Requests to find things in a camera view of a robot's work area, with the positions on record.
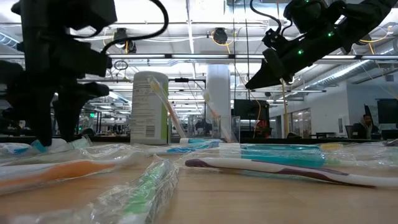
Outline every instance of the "packaged toothbrush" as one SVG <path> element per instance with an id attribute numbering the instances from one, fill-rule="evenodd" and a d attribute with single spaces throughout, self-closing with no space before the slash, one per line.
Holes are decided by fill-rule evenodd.
<path id="1" fill-rule="evenodd" d="M 177 186 L 178 167 L 157 159 L 139 179 L 117 185 L 83 208 L 15 217 L 12 224 L 109 224 L 155 223 Z"/>
<path id="2" fill-rule="evenodd" d="M 74 179 L 99 172 L 118 169 L 139 162 L 143 152 L 128 157 L 102 161 L 75 160 L 56 164 L 31 164 L 0 167 L 0 194 L 38 187 L 52 182 Z"/>
<path id="3" fill-rule="evenodd" d="M 164 156 L 169 154 L 183 154 L 186 152 L 195 152 L 204 149 L 213 149 L 220 145 L 219 139 L 207 139 L 206 141 L 197 141 L 186 145 L 175 145 L 168 147 L 154 147 L 148 149 L 149 156 L 154 154 Z"/>
<path id="4" fill-rule="evenodd" d="M 185 155 L 185 159 L 201 157 L 253 159 L 290 166 L 333 167 L 342 170 L 358 167 L 362 172 L 398 168 L 398 147 L 387 147 L 383 142 L 322 145 L 221 143 L 217 149 Z"/>
<path id="5" fill-rule="evenodd" d="M 84 147 L 92 145 L 88 138 L 83 137 L 70 143 L 66 143 L 63 139 L 53 139 L 52 143 L 53 144 L 49 147 L 43 147 L 41 143 L 34 141 L 31 145 L 25 146 L 27 150 L 23 153 L 2 154 L 0 166 L 58 163 L 77 159 L 91 159 L 89 156 L 86 156 L 88 153 L 85 153 L 83 149 Z"/>
<path id="6" fill-rule="evenodd" d="M 170 117 L 173 121 L 173 124 L 175 126 L 175 129 L 177 130 L 178 134 L 180 135 L 181 138 L 186 138 L 186 134 L 184 131 L 184 128 L 182 127 L 182 124 L 180 120 L 178 119 L 178 114 L 177 112 L 173 109 L 172 105 L 169 102 L 169 99 L 167 98 L 167 95 L 165 94 L 164 89 L 161 87 L 160 83 L 154 78 L 150 77 L 148 78 L 148 82 L 154 93 L 162 100 L 163 105 L 166 107 L 167 111 L 170 113 Z"/>
<path id="7" fill-rule="evenodd" d="M 205 90 L 203 92 L 203 99 L 205 99 L 205 102 L 209 106 L 210 113 L 213 115 L 214 118 L 220 117 L 219 113 L 215 110 L 215 104 L 211 100 L 211 96 L 208 92 L 208 90 Z M 225 125 L 221 125 L 221 133 L 223 137 L 225 138 L 227 143 L 236 143 L 238 140 L 236 139 L 235 135 L 232 133 L 231 127 L 227 127 Z"/>

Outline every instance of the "window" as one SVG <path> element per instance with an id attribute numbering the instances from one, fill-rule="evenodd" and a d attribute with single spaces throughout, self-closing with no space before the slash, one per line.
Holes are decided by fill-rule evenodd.
<path id="1" fill-rule="evenodd" d="M 290 131 L 303 138 L 310 138 L 311 135 L 311 111 L 305 109 L 290 114 Z"/>

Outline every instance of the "office desk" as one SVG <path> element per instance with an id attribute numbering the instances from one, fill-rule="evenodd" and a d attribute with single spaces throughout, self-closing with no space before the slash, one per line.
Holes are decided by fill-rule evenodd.
<path id="1" fill-rule="evenodd" d="M 117 172 L 3 195 L 0 223 L 18 214 L 80 208 L 112 186 L 138 178 L 151 162 L 147 158 Z M 397 223 L 397 209 L 398 190 L 183 168 L 170 205 L 157 223 Z"/>

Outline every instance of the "person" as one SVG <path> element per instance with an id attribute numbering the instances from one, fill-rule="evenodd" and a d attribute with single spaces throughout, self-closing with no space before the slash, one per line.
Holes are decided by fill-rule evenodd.
<path id="1" fill-rule="evenodd" d="M 372 139 L 373 133 L 378 133 L 379 128 L 373 125 L 370 115 L 363 115 L 361 122 L 354 124 L 352 137 L 354 139 Z"/>

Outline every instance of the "ceiling light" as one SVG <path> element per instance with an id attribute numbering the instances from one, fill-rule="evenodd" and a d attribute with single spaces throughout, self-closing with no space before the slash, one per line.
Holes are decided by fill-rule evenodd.
<path id="1" fill-rule="evenodd" d="M 173 54 L 172 58 L 199 58 L 199 59 L 206 59 L 206 58 L 212 58 L 212 59 L 218 59 L 218 58 L 228 58 L 229 55 L 220 55 L 220 54 Z"/>
<path id="2" fill-rule="evenodd" d="M 108 55 L 112 59 L 135 59 L 135 58 L 141 58 L 141 59 L 148 59 L 148 58 L 165 58 L 165 55 L 163 54 L 114 54 L 114 55 Z"/>

